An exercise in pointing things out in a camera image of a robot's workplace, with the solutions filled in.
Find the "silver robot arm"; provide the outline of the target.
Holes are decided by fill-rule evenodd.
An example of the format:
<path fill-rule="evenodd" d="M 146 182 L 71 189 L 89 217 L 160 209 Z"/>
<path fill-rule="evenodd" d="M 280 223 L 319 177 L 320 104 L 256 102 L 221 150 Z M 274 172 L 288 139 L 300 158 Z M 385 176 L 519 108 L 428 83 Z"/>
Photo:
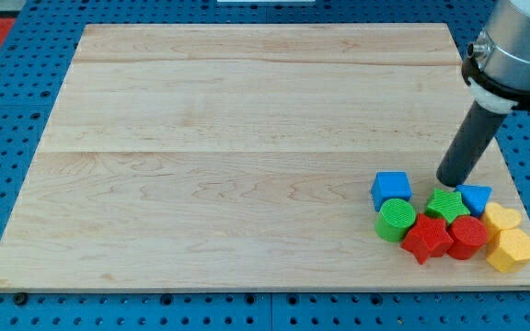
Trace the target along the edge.
<path fill-rule="evenodd" d="M 530 0 L 499 0 L 475 41 L 462 75 L 475 101 L 500 115 L 530 112 Z"/>

